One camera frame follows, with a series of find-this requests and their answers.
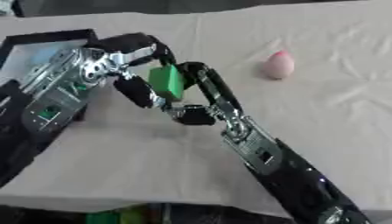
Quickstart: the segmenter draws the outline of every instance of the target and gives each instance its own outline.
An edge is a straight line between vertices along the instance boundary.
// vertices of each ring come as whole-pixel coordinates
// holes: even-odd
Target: small ball
[[[270,56],[262,68],[270,78],[281,80],[294,72],[294,59],[288,52],[280,51]]]

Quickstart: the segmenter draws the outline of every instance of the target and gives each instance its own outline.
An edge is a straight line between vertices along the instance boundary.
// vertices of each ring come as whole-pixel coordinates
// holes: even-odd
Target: green cube
[[[184,80],[177,68],[173,65],[152,68],[149,83],[157,95],[171,102],[182,100],[184,93]]]

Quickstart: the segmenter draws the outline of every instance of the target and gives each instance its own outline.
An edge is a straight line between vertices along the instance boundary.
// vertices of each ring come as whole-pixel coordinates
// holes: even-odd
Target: dark floor
[[[155,204],[139,206],[131,210],[134,211],[131,215],[133,221],[122,219],[122,224],[294,224],[291,220],[248,213],[224,206]],[[108,216],[113,217],[121,211],[123,210],[87,215],[0,206],[0,222],[4,224],[116,224],[119,221],[108,219]]]
[[[178,14],[230,11],[263,4],[297,4],[347,0],[17,0],[27,17],[135,11]]]

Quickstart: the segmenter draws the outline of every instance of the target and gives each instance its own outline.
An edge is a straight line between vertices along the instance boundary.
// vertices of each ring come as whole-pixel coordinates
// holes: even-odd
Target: robotic arm
[[[184,89],[198,86],[209,105],[174,107],[172,100],[131,72],[130,67],[151,60],[175,67],[184,78]],[[115,88],[137,106],[162,109],[178,123],[225,123],[221,132],[224,142],[298,224],[370,224],[322,173],[246,115],[216,71],[200,62],[177,64],[166,45],[142,33],[59,52],[47,64],[34,68],[22,83],[11,80],[0,87],[2,151],[42,151],[82,113],[89,97],[108,76],[116,77]]]

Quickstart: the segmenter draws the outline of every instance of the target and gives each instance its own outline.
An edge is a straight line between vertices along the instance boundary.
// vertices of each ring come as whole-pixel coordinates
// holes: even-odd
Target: table surface
[[[179,60],[217,69],[274,137],[318,167],[362,209],[392,210],[392,2],[259,6],[189,15],[118,13],[4,18],[7,35],[93,28],[100,38],[146,32]],[[287,80],[265,80],[260,62],[286,49]],[[202,99],[197,89],[186,102]],[[87,120],[66,132],[0,190],[0,203],[100,211],[174,201],[284,215],[220,139],[220,127],[184,127],[137,108],[108,85]]]

